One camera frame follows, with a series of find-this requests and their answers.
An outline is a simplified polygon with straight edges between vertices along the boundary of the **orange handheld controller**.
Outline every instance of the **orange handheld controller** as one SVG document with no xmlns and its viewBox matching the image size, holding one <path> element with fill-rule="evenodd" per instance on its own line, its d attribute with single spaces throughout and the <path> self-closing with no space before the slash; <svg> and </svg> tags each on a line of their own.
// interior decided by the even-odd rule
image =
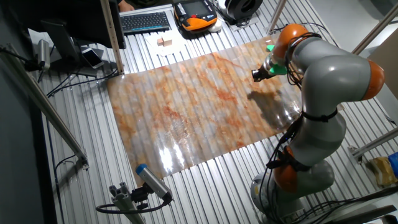
<svg viewBox="0 0 398 224">
<path fill-rule="evenodd" d="M 182 1 L 173 7 L 177 24 L 187 31 L 204 31 L 217 21 L 217 13 L 207 0 Z"/>
</svg>

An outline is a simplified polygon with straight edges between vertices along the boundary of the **metal rod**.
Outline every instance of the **metal rod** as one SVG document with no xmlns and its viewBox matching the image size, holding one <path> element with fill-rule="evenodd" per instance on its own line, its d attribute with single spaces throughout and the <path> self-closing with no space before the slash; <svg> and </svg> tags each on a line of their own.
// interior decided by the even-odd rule
<svg viewBox="0 0 398 224">
<path fill-rule="evenodd" d="M 55 108 L 49 102 L 49 99 L 40 89 L 36 80 L 29 75 L 19 59 L 12 55 L 1 53 L 0 58 L 8 65 L 10 71 L 17 77 L 20 84 L 24 87 L 29 96 L 33 99 L 35 104 L 40 108 L 43 114 L 49 119 L 54 128 L 61 135 L 63 140 L 68 144 L 70 149 L 76 154 L 76 156 L 81 160 L 81 162 L 88 167 L 87 155 L 81 150 L 78 142 L 72 133 L 69 131 L 68 127 L 62 121 L 61 117 L 55 110 Z"/>
<path fill-rule="evenodd" d="M 398 14 L 398 3 L 387 13 L 373 30 L 355 47 L 353 54 L 359 55 Z"/>
<path fill-rule="evenodd" d="M 285 7 L 287 0 L 280 0 L 278 2 L 278 5 L 276 6 L 275 12 L 272 15 L 271 22 L 269 23 L 267 29 L 266 29 L 266 34 L 269 34 L 271 30 L 275 28 L 276 22 L 279 19 L 280 14 L 282 13 L 283 8 Z"/>
<path fill-rule="evenodd" d="M 365 146 L 357 149 L 353 152 L 354 158 L 358 158 L 362 156 L 365 152 L 370 151 L 371 149 L 378 147 L 379 145 L 385 143 L 386 141 L 395 138 L 398 136 L 398 128 L 394 128 L 393 130 L 389 131 L 386 134 L 383 134 L 381 137 L 371 141 L 370 143 L 366 144 Z"/>
<path fill-rule="evenodd" d="M 123 75 L 124 68 L 122 63 L 122 57 L 120 56 L 118 38 L 116 36 L 116 31 L 113 26 L 113 19 L 112 19 L 111 8 L 109 6 L 109 0 L 100 0 L 100 1 L 101 1 L 102 11 L 104 13 L 105 22 L 107 25 L 106 27 L 108 28 L 109 38 L 111 39 L 113 54 L 116 59 L 116 66 L 118 67 L 119 74 Z"/>
</svg>

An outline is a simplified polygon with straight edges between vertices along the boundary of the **aluminum profile table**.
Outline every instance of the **aluminum profile table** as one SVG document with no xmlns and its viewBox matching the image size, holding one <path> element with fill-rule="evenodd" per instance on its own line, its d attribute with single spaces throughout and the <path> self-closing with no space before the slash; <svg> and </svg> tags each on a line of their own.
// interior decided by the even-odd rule
<svg viewBox="0 0 398 224">
<path fill-rule="evenodd" d="M 260 22 L 250 27 L 232 32 L 226 24 L 219 34 L 197 35 L 189 40 L 188 47 L 180 54 L 160 57 L 148 51 L 145 36 L 125 37 L 127 49 L 121 50 L 126 73 L 142 72 L 163 65 L 198 57 L 210 52 L 227 49 L 265 37 L 265 28 L 271 21 L 277 1 L 264 1 L 256 16 Z M 173 29 L 171 5 L 153 7 L 138 12 L 165 11 Z M 319 15 L 306 0 L 287 1 L 276 27 L 286 23 L 314 22 L 324 26 Z M 307 26 L 312 32 L 333 43 L 326 31 Z M 114 61 L 113 51 L 102 45 L 90 45 L 105 50 L 104 60 Z M 41 87 L 44 92 L 55 88 L 66 75 L 45 75 Z M 92 78 L 71 75 L 70 83 L 78 83 Z M 77 169 L 75 158 L 60 165 L 57 170 L 60 180 L 61 204 L 65 223 L 129 223 L 123 215 L 106 215 L 95 210 L 97 205 L 111 203 L 108 192 L 110 185 L 124 181 L 130 189 L 136 186 L 132 170 L 124 150 L 118 127 L 114 119 L 108 92 L 104 83 L 86 83 L 64 89 L 50 99 L 70 131 L 81 146 L 86 149 L 90 168 Z M 327 200 L 341 200 L 370 194 L 378 189 L 374 177 L 364 164 L 357 164 L 347 150 L 349 145 L 361 147 L 366 143 L 392 130 L 394 127 L 384 117 L 377 106 L 377 99 L 343 103 L 341 114 L 347 122 L 347 132 L 342 146 L 327 161 L 335 171 L 335 183 L 329 189 L 302 198 L 304 209 Z M 59 134 L 50 126 L 51 139 L 45 131 L 47 152 L 53 146 L 55 160 L 49 160 L 50 167 L 62 159 L 73 155 Z M 252 178 L 265 169 L 278 137 L 264 139 L 241 149 L 216 157 L 197 166 L 164 178 L 175 198 L 171 206 L 162 210 L 143 214 L 147 223 L 259 223 L 261 214 L 250 199 L 249 186 Z M 391 140 L 364 155 L 364 160 L 392 154 L 398 148 L 397 141 Z M 60 206 L 55 196 L 58 222 L 62 223 Z M 161 201 L 151 195 L 149 206 L 156 207 Z"/>
</svg>

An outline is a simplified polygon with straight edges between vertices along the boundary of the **marble-patterned sheet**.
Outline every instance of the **marble-patterned sheet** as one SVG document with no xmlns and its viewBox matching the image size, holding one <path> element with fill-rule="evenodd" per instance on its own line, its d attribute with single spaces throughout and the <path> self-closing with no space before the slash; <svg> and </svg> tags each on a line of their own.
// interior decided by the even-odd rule
<svg viewBox="0 0 398 224">
<path fill-rule="evenodd" d="M 285 76 L 260 83 L 251 77 L 271 43 L 263 38 L 110 79 L 109 97 L 132 169 L 146 163 L 163 178 L 288 127 L 299 114 L 299 92 Z"/>
</svg>

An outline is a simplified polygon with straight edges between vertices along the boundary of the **smartphone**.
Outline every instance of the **smartphone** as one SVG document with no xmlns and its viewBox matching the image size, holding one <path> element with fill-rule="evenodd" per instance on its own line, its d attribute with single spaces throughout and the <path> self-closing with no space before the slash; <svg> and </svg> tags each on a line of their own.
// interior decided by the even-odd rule
<svg viewBox="0 0 398 224">
<path fill-rule="evenodd" d="M 93 49 L 88 48 L 81 52 L 86 61 L 91 65 L 92 68 L 99 68 L 104 65 L 104 62 L 98 57 Z"/>
</svg>

